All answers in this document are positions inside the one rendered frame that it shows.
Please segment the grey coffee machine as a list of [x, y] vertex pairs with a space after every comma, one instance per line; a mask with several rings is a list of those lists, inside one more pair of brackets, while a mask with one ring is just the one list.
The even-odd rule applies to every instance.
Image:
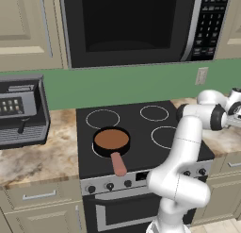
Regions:
[[46, 144], [50, 123], [43, 75], [0, 75], [0, 150]]

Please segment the black hob with oven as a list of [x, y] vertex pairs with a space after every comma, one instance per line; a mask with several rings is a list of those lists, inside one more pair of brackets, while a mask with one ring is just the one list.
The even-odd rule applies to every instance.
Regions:
[[170, 101], [79, 108], [76, 111], [79, 178], [116, 176], [111, 158], [97, 155], [93, 136], [107, 126], [125, 129], [131, 138], [130, 149], [122, 156], [125, 176], [146, 182], [147, 174], [169, 156], [178, 126], [177, 108]]

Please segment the beige drawer front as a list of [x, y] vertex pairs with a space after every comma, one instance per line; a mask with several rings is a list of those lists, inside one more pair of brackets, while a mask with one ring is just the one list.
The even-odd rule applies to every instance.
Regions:
[[241, 172], [241, 151], [229, 153], [221, 164], [219, 175], [234, 175]]
[[81, 199], [78, 179], [39, 184], [0, 191], [0, 208], [4, 212], [37, 208]]

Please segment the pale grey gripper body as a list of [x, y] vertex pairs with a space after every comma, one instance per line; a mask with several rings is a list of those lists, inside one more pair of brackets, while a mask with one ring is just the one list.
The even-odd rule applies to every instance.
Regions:
[[241, 119], [236, 119], [233, 115], [230, 115], [227, 117], [227, 125], [241, 127]]

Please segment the beige wall socket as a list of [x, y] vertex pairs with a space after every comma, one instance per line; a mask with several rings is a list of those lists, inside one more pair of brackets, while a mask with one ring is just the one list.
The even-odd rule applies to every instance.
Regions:
[[201, 67], [198, 69], [196, 82], [195, 82], [196, 85], [203, 85], [205, 83], [208, 70], [209, 70], [208, 67]]

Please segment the beige wall cupboard door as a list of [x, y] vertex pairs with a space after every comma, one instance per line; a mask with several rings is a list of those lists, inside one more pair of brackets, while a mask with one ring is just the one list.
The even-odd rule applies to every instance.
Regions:
[[53, 57], [47, 51], [40, 0], [0, 0], [0, 72], [67, 69], [60, 0], [44, 0]]
[[228, 2], [215, 58], [241, 58], [241, 0]]

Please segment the beige base cupboard door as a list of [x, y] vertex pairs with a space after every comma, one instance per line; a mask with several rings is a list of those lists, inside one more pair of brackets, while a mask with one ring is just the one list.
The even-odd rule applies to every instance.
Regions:
[[75, 206], [78, 205], [83, 233], [87, 233], [82, 201], [6, 213], [13, 233], [79, 233]]
[[231, 219], [241, 202], [241, 174], [208, 178], [206, 184], [211, 192], [210, 201], [196, 210], [192, 226]]

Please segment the black saucepan with hot chocolate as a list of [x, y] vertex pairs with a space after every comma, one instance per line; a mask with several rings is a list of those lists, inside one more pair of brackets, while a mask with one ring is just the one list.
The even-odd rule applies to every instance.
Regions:
[[130, 134], [123, 128], [107, 126], [99, 129], [93, 136], [93, 150], [100, 157], [111, 158], [116, 176], [125, 176], [127, 169], [122, 156], [130, 149]]

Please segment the black microwave oven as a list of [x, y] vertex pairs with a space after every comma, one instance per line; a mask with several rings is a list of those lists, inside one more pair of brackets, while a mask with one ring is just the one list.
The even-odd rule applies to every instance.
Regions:
[[212, 60], [229, 0], [201, 0], [195, 39], [181, 61], [195, 0], [60, 0], [69, 67]]

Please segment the black oven door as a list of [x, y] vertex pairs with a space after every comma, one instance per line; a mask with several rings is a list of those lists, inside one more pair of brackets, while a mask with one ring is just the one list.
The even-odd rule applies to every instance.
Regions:
[[144, 179], [111, 176], [80, 183], [87, 233], [145, 233], [157, 215], [161, 197]]

